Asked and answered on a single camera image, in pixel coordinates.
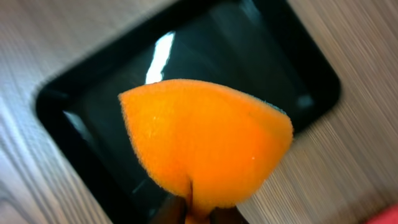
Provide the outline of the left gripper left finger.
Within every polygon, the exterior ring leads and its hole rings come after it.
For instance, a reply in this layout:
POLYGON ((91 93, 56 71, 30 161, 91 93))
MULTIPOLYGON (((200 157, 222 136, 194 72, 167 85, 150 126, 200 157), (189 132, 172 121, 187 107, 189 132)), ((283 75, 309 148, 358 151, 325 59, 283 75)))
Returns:
POLYGON ((170 195, 149 224, 184 224, 187 204, 184 198, 170 195))

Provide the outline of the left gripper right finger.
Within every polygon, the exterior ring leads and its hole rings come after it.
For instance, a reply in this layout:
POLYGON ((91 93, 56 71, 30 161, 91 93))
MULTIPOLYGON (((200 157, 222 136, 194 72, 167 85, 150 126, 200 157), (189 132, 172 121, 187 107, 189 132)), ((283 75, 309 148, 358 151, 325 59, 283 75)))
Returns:
POLYGON ((216 208, 210 215, 211 224, 249 224, 236 207, 216 208))

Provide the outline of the orange sponge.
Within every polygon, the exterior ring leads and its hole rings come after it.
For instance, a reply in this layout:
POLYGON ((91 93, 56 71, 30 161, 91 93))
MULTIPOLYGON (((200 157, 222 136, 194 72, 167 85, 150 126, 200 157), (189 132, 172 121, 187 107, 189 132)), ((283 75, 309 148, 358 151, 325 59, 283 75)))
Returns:
POLYGON ((189 219, 250 197, 293 141, 281 110, 227 86, 166 80, 119 95, 133 150, 148 175, 188 203, 189 219))

